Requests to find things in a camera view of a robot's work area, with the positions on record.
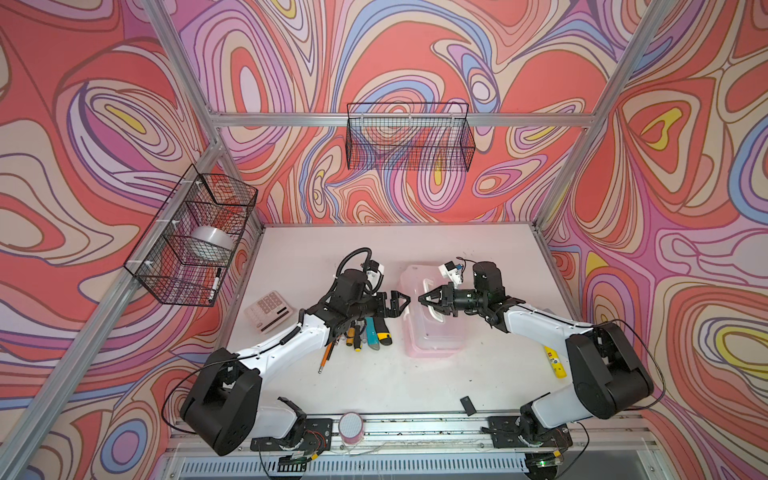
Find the pink plastic tool box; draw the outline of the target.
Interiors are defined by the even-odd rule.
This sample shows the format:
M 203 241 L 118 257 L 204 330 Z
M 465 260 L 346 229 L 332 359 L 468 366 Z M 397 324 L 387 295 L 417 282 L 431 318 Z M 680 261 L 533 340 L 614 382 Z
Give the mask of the pink plastic tool box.
M 447 358 L 466 344 L 466 329 L 459 317 L 446 316 L 418 297 L 449 282 L 437 266 L 411 265 L 400 277 L 400 291 L 411 298 L 403 312 L 405 353 L 411 358 Z

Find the orange pencil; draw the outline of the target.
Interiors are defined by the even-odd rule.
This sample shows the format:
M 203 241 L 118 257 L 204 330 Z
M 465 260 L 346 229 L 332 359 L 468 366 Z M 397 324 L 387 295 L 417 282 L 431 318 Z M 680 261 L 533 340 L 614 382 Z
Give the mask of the orange pencil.
M 326 364 L 328 363 L 328 361 L 330 359 L 330 356 L 332 355 L 332 352 L 334 350 L 335 345 L 336 345 L 336 340 L 332 339 L 330 341 L 330 343 L 326 346 L 324 354 L 323 354 L 321 362 L 320 362 L 320 365 L 319 365 L 319 368 L 318 368 L 318 371 L 317 371 L 318 374 L 322 374 L 323 373 L 324 368 L 325 368 Z

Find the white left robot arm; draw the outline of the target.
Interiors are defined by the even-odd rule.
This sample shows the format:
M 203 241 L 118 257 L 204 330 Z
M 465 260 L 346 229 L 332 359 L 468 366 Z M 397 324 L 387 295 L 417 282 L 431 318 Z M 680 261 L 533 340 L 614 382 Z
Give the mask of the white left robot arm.
M 253 346 L 210 354 L 180 409 L 181 419 L 217 455 L 237 450 L 259 438 L 286 448 L 309 436 L 306 413 L 290 399 L 262 397 L 263 387 L 303 357 L 325 351 L 366 319 L 384 325 L 400 317 L 410 297 L 384 292 L 382 267 L 368 247 L 358 248 L 340 262 L 329 290 L 298 313 L 295 324 Z

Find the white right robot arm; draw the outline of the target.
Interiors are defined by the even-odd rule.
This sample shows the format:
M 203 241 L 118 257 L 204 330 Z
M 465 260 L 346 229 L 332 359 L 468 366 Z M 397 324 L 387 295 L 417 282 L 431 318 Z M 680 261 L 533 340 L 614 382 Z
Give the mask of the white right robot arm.
M 472 275 L 471 289 L 452 280 L 422 293 L 419 303 L 442 315 L 479 316 L 492 328 L 553 350 L 570 369 L 570 384 L 520 407 L 511 432 L 522 443 L 539 446 L 568 423 L 610 419 L 653 394 L 651 376 L 615 323 L 577 322 L 510 296 L 491 261 L 474 263 Z

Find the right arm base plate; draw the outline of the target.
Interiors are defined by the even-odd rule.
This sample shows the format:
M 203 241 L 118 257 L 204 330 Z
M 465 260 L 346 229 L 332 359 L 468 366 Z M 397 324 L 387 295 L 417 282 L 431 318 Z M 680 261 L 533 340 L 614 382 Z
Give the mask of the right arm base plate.
M 532 419 L 521 416 L 491 416 L 480 432 L 490 436 L 494 448 L 555 448 L 568 450 L 573 440 L 568 428 L 539 426 Z

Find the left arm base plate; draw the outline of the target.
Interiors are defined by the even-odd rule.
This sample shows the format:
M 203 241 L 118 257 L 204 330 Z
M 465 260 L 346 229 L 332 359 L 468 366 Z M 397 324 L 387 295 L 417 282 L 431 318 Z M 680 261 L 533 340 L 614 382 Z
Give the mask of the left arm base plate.
M 333 426 L 334 422 L 329 417 L 310 417 L 300 420 L 284 438 L 252 438 L 250 450 L 262 453 L 298 453 L 304 456 L 321 454 L 332 446 Z

